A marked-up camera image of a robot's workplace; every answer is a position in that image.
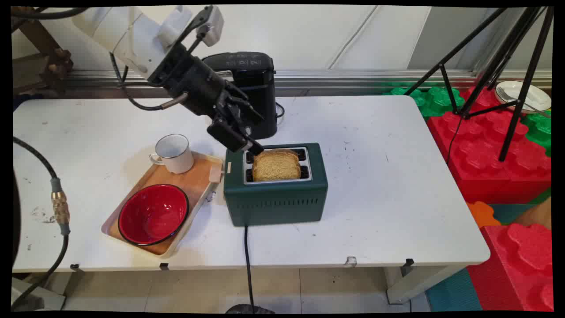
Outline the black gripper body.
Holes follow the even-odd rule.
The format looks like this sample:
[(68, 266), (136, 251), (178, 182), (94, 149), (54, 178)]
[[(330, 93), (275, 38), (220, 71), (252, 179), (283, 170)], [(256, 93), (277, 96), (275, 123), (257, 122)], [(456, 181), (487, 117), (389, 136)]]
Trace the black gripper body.
[(195, 115), (216, 116), (217, 103), (228, 102), (228, 82), (208, 65), (192, 56), (183, 44), (176, 44), (154, 71), (154, 83), (163, 87), (170, 97), (187, 93), (181, 102)]

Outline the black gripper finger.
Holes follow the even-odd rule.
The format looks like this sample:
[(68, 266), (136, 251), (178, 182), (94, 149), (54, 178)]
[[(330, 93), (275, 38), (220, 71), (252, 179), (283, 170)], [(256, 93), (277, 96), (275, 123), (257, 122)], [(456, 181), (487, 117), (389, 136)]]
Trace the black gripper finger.
[(244, 119), (251, 121), (254, 125), (264, 121), (264, 117), (251, 105), (244, 91), (235, 85), (226, 85), (224, 92), (226, 93), (226, 104), (237, 108), (238, 116), (243, 115)]
[(220, 142), (226, 149), (237, 151), (248, 151), (258, 155), (264, 151), (264, 147), (251, 137), (251, 121), (238, 116), (238, 109), (232, 106), (214, 106), (215, 115), (207, 132)]

